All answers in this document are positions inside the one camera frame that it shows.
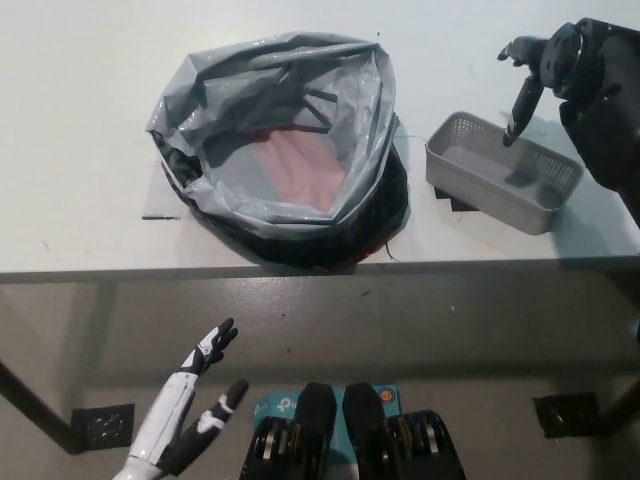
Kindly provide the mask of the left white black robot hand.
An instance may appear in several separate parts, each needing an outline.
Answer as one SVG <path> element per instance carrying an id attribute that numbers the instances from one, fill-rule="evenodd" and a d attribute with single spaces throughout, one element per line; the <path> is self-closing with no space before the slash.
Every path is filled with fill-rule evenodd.
<path id="1" fill-rule="evenodd" d="M 186 415 L 197 382 L 211 365 L 222 360 L 224 350 L 238 329 L 229 318 L 207 333 L 173 372 L 147 412 L 129 449 L 117 479 L 164 479 L 179 477 L 217 438 L 249 389 L 236 381 L 212 407 L 187 429 Z"/>

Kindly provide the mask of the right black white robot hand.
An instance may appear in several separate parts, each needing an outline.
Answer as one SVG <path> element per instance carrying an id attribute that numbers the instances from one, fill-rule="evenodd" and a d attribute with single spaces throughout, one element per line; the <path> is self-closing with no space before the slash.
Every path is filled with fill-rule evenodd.
<path id="1" fill-rule="evenodd" d="M 519 36 L 498 54 L 514 67 L 527 66 L 529 75 L 516 98 L 504 130 L 503 145 L 510 147 L 528 126 L 545 88 L 560 87 L 575 69 L 583 40 L 574 24 L 566 23 L 550 39 Z"/>

